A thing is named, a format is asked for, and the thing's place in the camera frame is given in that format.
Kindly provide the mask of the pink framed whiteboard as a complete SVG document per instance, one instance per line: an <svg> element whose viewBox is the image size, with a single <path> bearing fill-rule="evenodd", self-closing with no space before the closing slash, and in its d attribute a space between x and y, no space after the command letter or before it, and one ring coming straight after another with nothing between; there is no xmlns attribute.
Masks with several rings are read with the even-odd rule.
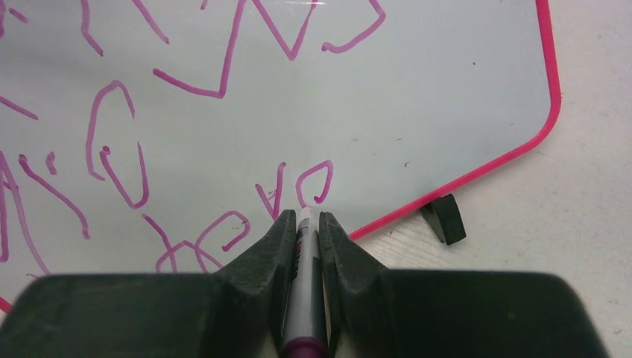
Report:
<svg viewBox="0 0 632 358"><path fill-rule="evenodd" d="M547 1L3 1L1 311L213 272L285 209L359 238L531 150Z"/></svg>

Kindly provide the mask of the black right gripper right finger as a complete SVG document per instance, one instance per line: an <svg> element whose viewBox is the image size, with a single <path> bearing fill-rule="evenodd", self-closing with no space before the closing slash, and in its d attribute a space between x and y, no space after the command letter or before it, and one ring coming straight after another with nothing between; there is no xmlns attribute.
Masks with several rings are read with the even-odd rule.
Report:
<svg viewBox="0 0 632 358"><path fill-rule="evenodd" d="M329 353L357 357L606 357L563 279L528 271L395 269L320 215Z"/></svg>

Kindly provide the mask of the white marker pen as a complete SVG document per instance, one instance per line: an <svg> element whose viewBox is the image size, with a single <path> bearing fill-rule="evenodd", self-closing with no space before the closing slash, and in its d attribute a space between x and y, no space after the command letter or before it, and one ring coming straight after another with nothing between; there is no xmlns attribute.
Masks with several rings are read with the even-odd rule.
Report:
<svg viewBox="0 0 632 358"><path fill-rule="evenodd" d="M288 293L280 356L327 357L328 336L318 220L310 207L304 207L297 220L294 272Z"/></svg>

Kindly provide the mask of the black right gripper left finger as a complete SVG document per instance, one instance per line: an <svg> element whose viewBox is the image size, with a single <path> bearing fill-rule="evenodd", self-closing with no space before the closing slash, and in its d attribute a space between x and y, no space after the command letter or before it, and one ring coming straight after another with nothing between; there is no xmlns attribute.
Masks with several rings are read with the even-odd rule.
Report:
<svg viewBox="0 0 632 358"><path fill-rule="evenodd" d="M3 357L278 357L297 216L211 274L35 280L1 325Z"/></svg>

